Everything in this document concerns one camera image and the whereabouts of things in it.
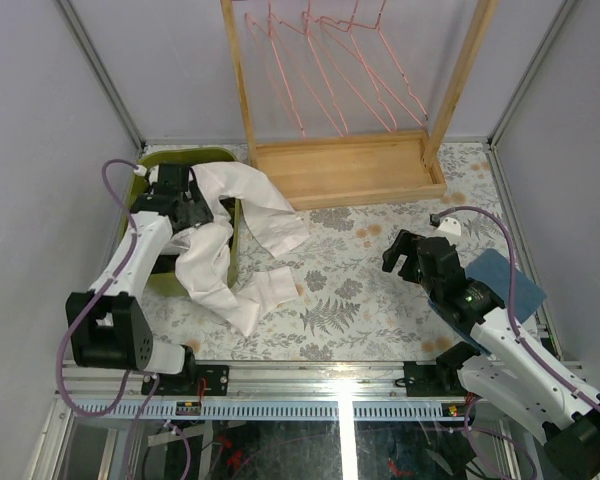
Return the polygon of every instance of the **folded blue fabric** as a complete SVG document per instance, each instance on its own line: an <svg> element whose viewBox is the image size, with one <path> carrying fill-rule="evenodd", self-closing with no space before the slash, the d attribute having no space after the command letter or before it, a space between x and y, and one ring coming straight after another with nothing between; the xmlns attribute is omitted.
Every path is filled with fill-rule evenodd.
<svg viewBox="0 0 600 480"><path fill-rule="evenodd" d="M485 250L466 266L467 277L479 280L496 292L509 307L509 260L493 248ZM515 314L520 323L527 321L547 298L546 293L516 269Z"/></svg>

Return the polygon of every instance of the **wooden post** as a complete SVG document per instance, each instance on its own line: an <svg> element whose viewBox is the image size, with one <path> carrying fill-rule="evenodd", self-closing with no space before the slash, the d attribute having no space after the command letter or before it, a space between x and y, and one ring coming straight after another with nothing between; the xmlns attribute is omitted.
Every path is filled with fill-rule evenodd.
<svg viewBox="0 0 600 480"><path fill-rule="evenodd" d="M236 19L233 14L233 0L221 0L222 15L224 16L227 39L229 40L229 50L231 51L231 61L233 62L233 71L238 85L238 96L240 97L240 111L242 112L242 123L244 124L244 133L247 137L247 148L249 149L249 161L251 166L258 168L258 157L256 154L256 139L253 133L253 124L251 123L251 114L249 113L249 101L247 99L247 89L244 83L244 74L242 73L242 61L240 56L240 39L236 29Z"/></svg>
<svg viewBox="0 0 600 480"><path fill-rule="evenodd" d="M493 17L497 6L498 0L478 0L478 4L473 13L473 18L471 19L471 24L469 25L469 30L467 31L464 43L462 44L462 50L460 50L460 55L458 56L456 66L453 69L451 80L447 86L442 106L438 111L436 123L433 126L433 132L429 136L429 141L424 149L422 163L427 170L432 167L432 161L438 154L438 149L442 144L442 139L444 138L447 128L449 128L453 112L458 105L458 100L460 100L460 95L469 78L471 67L478 55L480 45L487 33L491 18Z"/></svg>

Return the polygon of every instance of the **robotic arm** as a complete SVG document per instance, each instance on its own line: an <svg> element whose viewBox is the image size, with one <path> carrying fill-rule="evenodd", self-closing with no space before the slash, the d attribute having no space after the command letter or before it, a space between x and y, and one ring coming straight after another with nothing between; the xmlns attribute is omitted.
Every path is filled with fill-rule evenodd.
<svg viewBox="0 0 600 480"><path fill-rule="evenodd" d="M165 390L189 393L200 375L192 349L155 340L138 300L171 237L212 222L213 214L191 167L161 164L146 178L147 190L131 207L135 229L127 228L109 265L89 291L74 292L66 302L67 320L72 325L95 292L113 280L72 335L73 356L83 367L163 374L162 394L167 393ZM135 248L130 249L134 240ZM124 268L116 275L120 265Z"/></svg>
<svg viewBox="0 0 600 480"><path fill-rule="evenodd" d="M565 368L519 323L520 336L516 336L504 301L487 285L465 275L455 246L447 238L400 231L383 255L383 271L391 272L401 255L407 258L398 275L421 285L434 310L464 340L436 361L436 380L444 389L457 389L459 383L489 400L544 445L547 456L566 478L597 475L599 409L558 382L523 348L522 339L546 365L569 379L577 392L596 400L599 407L600 392ZM504 366L492 365L489 355Z"/></svg>

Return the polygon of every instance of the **white cloth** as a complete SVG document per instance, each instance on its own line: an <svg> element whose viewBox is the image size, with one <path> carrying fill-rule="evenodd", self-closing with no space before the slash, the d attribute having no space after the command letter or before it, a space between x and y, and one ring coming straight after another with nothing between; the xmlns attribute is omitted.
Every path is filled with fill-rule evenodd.
<svg viewBox="0 0 600 480"><path fill-rule="evenodd" d="M176 260L176 277L191 300L217 313L248 337L266 313L296 298L298 292L289 267L255 273L235 294L229 289L227 242L233 228L220 200L242 200L249 230L275 258L304 242L309 231L264 173L237 162L206 163L193 169L214 221L174 235L171 246L182 252Z"/></svg>

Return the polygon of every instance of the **wooden base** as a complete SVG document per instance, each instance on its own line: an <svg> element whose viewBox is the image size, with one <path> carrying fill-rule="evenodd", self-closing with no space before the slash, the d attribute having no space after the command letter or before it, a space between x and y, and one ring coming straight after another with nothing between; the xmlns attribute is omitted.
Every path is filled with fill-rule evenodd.
<svg viewBox="0 0 600 480"><path fill-rule="evenodd" d="M437 158L422 163L417 130L256 145L256 167L296 210L409 202L447 190Z"/></svg>

